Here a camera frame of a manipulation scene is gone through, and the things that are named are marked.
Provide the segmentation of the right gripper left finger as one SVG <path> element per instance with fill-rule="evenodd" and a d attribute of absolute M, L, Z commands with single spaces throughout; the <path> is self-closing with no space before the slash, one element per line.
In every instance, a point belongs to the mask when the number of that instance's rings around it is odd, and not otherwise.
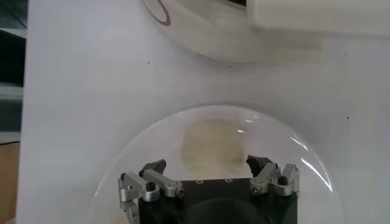
<path fill-rule="evenodd" d="M 156 202 L 162 197 L 183 198 L 185 190 L 181 181 L 163 175 L 166 161 L 160 159 L 147 163 L 138 172 L 122 173 L 118 178 L 119 204 L 129 223 L 140 222 L 138 200 Z"/>

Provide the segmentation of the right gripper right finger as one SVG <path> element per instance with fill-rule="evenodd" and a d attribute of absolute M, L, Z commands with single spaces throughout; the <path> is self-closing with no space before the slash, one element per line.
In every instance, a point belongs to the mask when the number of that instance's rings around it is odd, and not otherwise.
<path fill-rule="evenodd" d="M 269 158 L 252 155 L 247 156 L 246 163 L 253 175 L 249 180 L 252 195 L 267 194 L 270 190 L 281 197 L 299 194 L 300 173 L 295 164 L 286 164 L 281 170 L 280 166 Z"/>

